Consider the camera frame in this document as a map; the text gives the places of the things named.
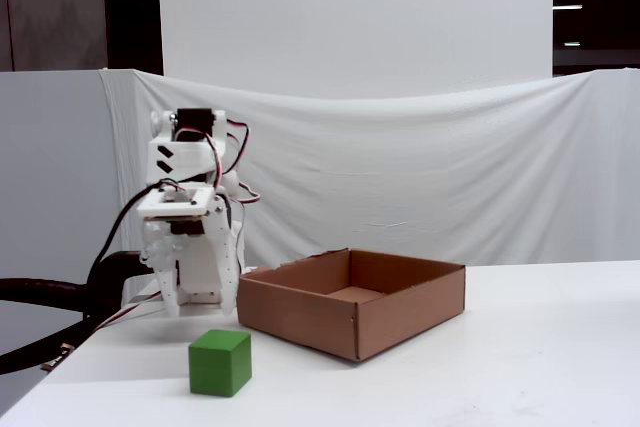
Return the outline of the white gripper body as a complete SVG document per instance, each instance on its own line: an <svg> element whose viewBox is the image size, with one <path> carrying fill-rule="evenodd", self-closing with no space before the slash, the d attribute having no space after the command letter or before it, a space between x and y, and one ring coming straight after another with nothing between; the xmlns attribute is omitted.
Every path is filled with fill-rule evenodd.
<svg viewBox="0 0 640 427"><path fill-rule="evenodd" d="M209 263L210 247L205 238L203 218L186 220L185 227L200 226L199 234L174 234L167 219L143 221L143 250L140 258L147 267L159 270L176 268L180 306L189 302L216 303L214 274Z"/></svg>

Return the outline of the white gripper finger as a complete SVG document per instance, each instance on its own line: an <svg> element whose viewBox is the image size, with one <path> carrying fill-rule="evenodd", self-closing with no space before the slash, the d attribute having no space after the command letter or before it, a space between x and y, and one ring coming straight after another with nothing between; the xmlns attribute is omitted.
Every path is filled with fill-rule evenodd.
<svg viewBox="0 0 640 427"><path fill-rule="evenodd" d="M244 258L245 209L241 219L234 220L229 199L213 199L203 217L204 234L211 254L209 263L214 274L215 302L225 315L236 308L239 278L246 264Z"/></svg>
<svg viewBox="0 0 640 427"><path fill-rule="evenodd" d="M178 285L178 270L176 268L168 270L159 270L154 268L153 271L158 282L167 314L170 317L178 317L180 314L181 303Z"/></svg>

